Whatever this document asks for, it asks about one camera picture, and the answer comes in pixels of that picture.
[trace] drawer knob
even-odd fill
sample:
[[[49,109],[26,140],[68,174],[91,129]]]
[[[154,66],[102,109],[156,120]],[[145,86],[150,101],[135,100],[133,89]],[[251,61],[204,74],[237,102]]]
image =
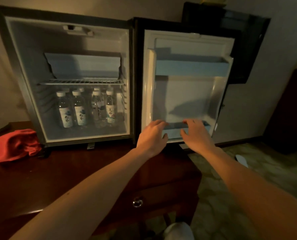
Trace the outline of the drawer knob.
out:
[[[133,206],[135,208],[138,208],[138,207],[141,207],[143,205],[143,200],[139,197],[136,197],[134,200],[133,200]]]

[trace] red cloth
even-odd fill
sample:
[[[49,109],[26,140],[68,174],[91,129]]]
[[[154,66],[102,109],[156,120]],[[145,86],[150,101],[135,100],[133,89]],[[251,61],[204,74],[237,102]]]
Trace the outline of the red cloth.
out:
[[[36,132],[21,129],[0,136],[0,162],[13,161],[27,154],[36,155],[41,150]]]

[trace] hand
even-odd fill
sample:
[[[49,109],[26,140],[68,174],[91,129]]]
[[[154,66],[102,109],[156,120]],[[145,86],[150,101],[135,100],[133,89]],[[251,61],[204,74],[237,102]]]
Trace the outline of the hand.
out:
[[[183,123],[188,125],[188,134],[181,129],[181,136],[189,148],[202,156],[216,149],[202,121],[198,119],[185,119]]]
[[[149,158],[159,154],[168,141],[167,134],[164,134],[162,138],[162,130],[166,125],[168,123],[163,120],[155,120],[149,123],[139,135],[136,149],[139,149]]]

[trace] person's left hand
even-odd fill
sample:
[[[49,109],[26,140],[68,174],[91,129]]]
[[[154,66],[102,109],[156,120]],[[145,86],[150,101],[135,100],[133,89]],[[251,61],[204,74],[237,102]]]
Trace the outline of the person's left hand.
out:
[[[168,141],[167,134],[164,134],[162,138],[162,130],[166,125],[168,123],[163,120],[155,120],[149,123],[139,135],[136,149],[139,149],[149,158],[159,154]]]

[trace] mini fridge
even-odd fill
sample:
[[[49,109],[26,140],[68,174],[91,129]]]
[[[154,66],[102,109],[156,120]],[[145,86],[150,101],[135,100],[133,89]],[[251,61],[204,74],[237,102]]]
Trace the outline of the mini fridge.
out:
[[[0,6],[0,34],[30,119],[45,147],[129,139],[152,120],[183,141],[184,118],[212,135],[238,33],[145,18],[128,21]],[[114,91],[116,123],[97,128],[91,94]],[[63,127],[57,92],[84,94],[87,124]]]

